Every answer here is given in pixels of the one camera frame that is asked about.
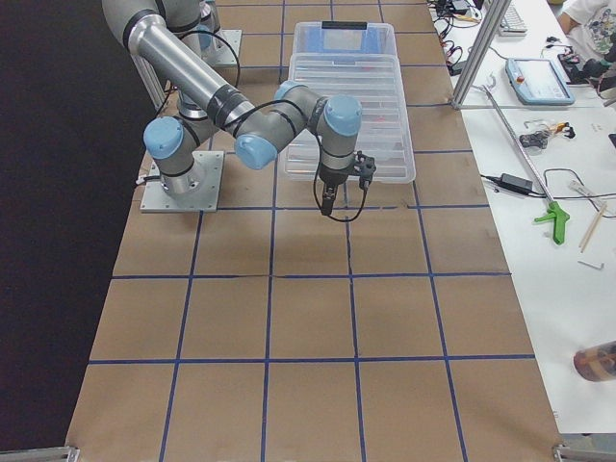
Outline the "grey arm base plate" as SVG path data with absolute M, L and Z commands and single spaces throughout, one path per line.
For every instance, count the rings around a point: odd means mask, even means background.
M 144 213 L 214 213 L 218 209 L 223 151 L 196 150 L 192 168 L 181 176 L 163 175 L 152 163 L 140 209 Z

